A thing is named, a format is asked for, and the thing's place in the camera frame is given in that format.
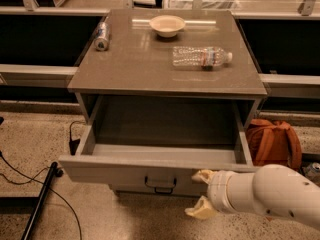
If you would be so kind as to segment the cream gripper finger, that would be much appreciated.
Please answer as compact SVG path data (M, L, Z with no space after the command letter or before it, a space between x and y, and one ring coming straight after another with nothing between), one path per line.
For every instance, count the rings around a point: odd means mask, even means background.
M216 172L212 170L207 170L207 169L199 170L192 176L192 180L198 183L209 184L212 178L215 176L215 174Z
M194 207L185 209L185 213L190 217L206 220L213 217L217 211L207 197L201 196Z

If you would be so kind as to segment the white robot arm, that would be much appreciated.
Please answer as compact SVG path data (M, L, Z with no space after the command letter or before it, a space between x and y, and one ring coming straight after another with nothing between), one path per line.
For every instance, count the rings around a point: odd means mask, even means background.
M269 164L254 173L200 170L192 179L206 183L207 192L185 210L191 217L252 213L320 229L320 187L288 167Z

